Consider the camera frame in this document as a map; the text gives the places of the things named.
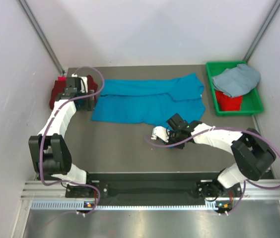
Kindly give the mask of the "blue t shirt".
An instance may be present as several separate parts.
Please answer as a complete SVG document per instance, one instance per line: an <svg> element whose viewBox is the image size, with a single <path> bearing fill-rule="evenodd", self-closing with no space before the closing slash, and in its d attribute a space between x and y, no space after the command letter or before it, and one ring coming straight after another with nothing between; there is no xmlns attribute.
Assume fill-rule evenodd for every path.
<svg viewBox="0 0 280 238"><path fill-rule="evenodd" d="M164 128L175 114L187 123L199 121L206 109L204 88L195 73L168 80L107 79L91 119Z"/></svg>

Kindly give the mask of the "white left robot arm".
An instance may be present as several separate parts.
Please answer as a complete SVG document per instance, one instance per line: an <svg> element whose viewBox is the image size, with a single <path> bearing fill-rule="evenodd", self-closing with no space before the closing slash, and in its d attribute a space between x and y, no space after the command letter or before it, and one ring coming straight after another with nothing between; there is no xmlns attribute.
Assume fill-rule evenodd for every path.
<svg viewBox="0 0 280 238"><path fill-rule="evenodd" d="M51 115L38 135L28 140L34 171L39 178L59 180L68 198L97 197L89 173L73 164L65 142L71 118L76 112L90 111L95 106L96 97L85 96L97 89L91 75L59 77L51 92Z"/></svg>

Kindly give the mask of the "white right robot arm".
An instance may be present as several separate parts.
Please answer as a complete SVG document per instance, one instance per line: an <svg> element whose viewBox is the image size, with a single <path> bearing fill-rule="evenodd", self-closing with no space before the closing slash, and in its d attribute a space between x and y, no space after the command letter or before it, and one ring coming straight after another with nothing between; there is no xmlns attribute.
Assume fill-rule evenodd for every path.
<svg viewBox="0 0 280 238"><path fill-rule="evenodd" d="M261 139L238 131L215 130L200 121L187 123L179 114L166 121L171 127L165 144L175 144L195 135L190 142L208 145L233 155L235 163L222 170L217 178L198 188L202 197L225 196L231 188L245 180L258 181L276 160L271 147Z"/></svg>

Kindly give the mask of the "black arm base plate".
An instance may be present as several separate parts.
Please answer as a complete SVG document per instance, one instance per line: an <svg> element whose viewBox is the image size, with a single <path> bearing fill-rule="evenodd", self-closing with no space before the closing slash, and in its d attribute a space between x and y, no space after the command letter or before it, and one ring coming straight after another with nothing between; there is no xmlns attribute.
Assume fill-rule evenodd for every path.
<svg viewBox="0 0 280 238"><path fill-rule="evenodd" d="M143 195L187 195L194 199L227 196L228 189L223 188L218 182L196 180L147 180L147 181L100 181L94 184L98 187L103 199L114 198L118 195L131 195L140 198Z"/></svg>

